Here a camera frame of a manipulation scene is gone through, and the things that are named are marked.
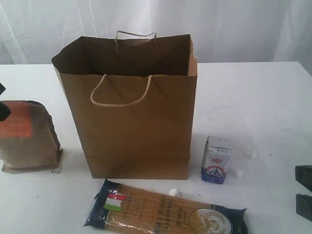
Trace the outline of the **white marshmallow right of carton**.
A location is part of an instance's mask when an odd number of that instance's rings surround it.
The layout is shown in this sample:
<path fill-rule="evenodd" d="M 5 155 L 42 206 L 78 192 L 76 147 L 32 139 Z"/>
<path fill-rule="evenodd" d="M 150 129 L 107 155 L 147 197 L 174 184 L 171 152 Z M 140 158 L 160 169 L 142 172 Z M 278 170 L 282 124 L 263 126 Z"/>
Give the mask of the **white marshmallow right of carton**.
<path fill-rule="evenodd" d="M 242 179 L 244 176 L 244 173 L 241 169 L 235 169 L 234 175 L 236 178 Z"/>

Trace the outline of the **brown paper bag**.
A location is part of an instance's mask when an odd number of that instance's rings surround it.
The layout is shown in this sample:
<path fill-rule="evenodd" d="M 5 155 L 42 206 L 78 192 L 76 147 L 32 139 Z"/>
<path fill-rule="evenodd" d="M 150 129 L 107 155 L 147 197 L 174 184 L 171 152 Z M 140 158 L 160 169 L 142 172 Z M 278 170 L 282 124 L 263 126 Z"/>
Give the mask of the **brown paper bag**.
<path fill-rule="evenodd" d="M 80 37 L 51 62 L 92 177 L 188 177 L 197 84 L 189 34 Z"/>

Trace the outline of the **brown pouch orange label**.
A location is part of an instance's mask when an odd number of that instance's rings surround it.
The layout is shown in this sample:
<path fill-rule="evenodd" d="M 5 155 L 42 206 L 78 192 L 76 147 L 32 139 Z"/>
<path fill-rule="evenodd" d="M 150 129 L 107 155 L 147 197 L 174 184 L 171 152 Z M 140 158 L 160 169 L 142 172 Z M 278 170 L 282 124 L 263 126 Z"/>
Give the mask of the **brown pouch orange label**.
<path fill-rule="evenodd" d="M 11 114 L 0 123 L 2 171 L 19 173 L 53 169 L 62 149 L 51 115 L 32 100 L 3 100 Z"/>

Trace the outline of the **spaghetti packet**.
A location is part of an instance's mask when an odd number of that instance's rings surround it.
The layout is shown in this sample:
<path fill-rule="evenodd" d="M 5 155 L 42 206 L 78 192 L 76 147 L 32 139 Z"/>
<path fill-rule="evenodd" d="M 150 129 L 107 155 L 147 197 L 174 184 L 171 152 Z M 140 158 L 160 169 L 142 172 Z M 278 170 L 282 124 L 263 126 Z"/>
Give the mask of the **spaghetti packet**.
<path fill-rule="evenodd" d="M 105 180 L 84 226 L 118 234 L 246 234 L 245 211 Z"/>

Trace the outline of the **white marshmallow near spaghetti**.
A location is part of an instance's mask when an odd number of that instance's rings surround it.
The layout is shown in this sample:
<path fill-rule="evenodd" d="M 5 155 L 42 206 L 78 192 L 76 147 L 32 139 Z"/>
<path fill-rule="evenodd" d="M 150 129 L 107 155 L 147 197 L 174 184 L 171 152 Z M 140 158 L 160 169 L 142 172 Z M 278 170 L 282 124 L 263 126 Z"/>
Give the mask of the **white marshmallow near spaghetti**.
<path fill-rule="evenodd" d="M 182 197 L 181 191 L 179 191 L 176 188 L 171 189 L 170 192 L 169 192 L 169 195 L 175 196 L 175 197 Z"/>

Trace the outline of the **white blue milk carton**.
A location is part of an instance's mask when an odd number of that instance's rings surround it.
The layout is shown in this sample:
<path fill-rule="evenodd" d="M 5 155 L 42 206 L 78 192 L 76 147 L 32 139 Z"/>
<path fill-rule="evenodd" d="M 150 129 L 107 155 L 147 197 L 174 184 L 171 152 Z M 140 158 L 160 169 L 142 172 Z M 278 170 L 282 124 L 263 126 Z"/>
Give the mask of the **white blue milk carton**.
<path fill-rule="evenodd" d="M 202 180 L 215 184 L 223 184 L 231 154 L 230 139 L 208 136 L 201 165 Z"/>

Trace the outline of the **clear plastic scrap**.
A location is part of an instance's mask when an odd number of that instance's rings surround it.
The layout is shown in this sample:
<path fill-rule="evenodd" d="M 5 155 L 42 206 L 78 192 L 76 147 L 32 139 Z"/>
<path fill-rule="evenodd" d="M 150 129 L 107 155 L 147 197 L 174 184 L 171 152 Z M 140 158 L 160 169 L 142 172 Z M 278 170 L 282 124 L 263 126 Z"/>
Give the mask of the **clear plastic scrap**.
<path fill-rule="evenodd" d="M 62 164 L 59 164 L 51 171 L 51 173 L 60 174 L 61 171 L 62 171 Z"/>

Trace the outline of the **white marshmallow far right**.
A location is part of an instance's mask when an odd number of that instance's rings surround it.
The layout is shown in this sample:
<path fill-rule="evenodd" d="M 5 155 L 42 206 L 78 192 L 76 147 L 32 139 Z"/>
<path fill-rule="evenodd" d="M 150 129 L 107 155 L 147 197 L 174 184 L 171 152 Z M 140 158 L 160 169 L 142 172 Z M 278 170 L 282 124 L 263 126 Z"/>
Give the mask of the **white marshmallow far right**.
<path fill-rule="evenodd" d="M 253 150 L 249 153 L 249 158 L 254 159 L 257 158 L 257 156 L 258 156 L 257 150 Z"/>

